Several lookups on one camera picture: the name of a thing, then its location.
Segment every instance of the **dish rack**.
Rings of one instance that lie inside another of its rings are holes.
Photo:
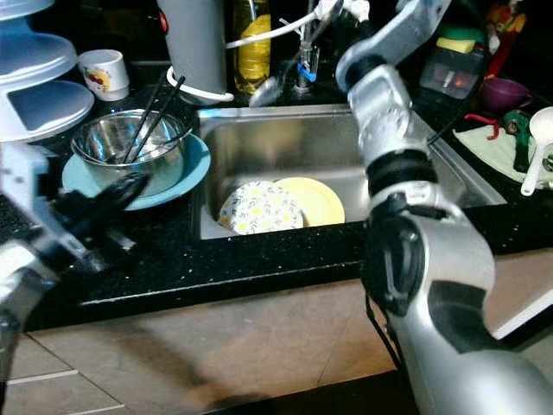
[[[77,63],[73,44],[27,23],[25,16],[53,3],[0,1],[0,143],[51,137],[77,124],[94,103],[84,86],[55,80]]]

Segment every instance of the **purple bowl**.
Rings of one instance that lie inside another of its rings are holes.
[[[480,90],[484,109],[497,115],[527,106],[532,102],[530,91],[514,80],[491,78],[485,80]]]

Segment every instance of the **floor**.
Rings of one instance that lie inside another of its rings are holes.
[[[553,384],[553,328],[528,341],[521,353]],[[310,391],[236,406],[209,415],[417,415],[410,388],[398,372],[350,380]]]

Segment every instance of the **silver robotic arm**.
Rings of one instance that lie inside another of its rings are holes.
[[[550,414],[551,384],[486,330],[492,253],[443,195],[392,67],[430,37],[449,1],[400,3],[396,18],[353,45],[336,73],[359,124],[372,198],[367,295],[386,314],[421,414]]]
[[[17,334],[29,315],[74,261],[101,271],[105,263],[93,249],[106,243],[106,218],[124,209],[148,181],[131,173],[92,199],[78,192],[58,195],[59,175],[50,171],[54,160],[41,147],[0,146],[0,190],[41,228],[30,240],[0,246],[0,413]],[[123,245],[122,235],[110,238]]]

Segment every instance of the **chopsticks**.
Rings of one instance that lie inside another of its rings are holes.
[[[138,155],[140,154],[140,151],[142,151],[142,148],[148,142],[149,136],[151,135],[152,131],[157,127],[160,120],[162,119],[163,114],[164,114],[165,110],[167,109],[168,105],[171,103],[171,101],[176,96],[176,94],[179,93],[179,91],[181,90],[181,85],[184,83],[185,79],[186,78],[184,76],[181,76],[179,78],[175,88],[173,89],[173,91],[171,92],[171,94],[169,95],[167,100],[163,103],[162,108],[156,114],[156,117],[152,121],[152,124],[150,125],[148,131],[146,131],[146,134],[144,135],[144,138],[143,138],[142,142],[137,146],[137,150],[134,152],[134,155],[132,157],[129,157],[130,153],[132,152],[133,144],[135,143],[135,140],[137,140],[138,134],[140,134],[140,131],[141,131],[142,127],[144,126],[144,123],[146,122],[146,119],[150,115],[152,105],[154,104],[154,101],[156,100],[156,96],[159,93],[159,91],[160,91],[160,89],[163,85],[163,81],[165,80],[165,73],[161,74],[159,80],[157,81],[156,87],[154,88],[154,92],[149,97],[148,104],[146,105],[146,108],[144,109],[144,113],[142,114],[142,117],[140,118],[140,122],[138,123],[138,127],[135,130],[135,133],[132,135],[132,139],[130,140],[129,147],[127,148],[127,151],[125,152],[124,157],[123,157],[123,163],[134,163],[136,161],[136,159],[138,158]]]

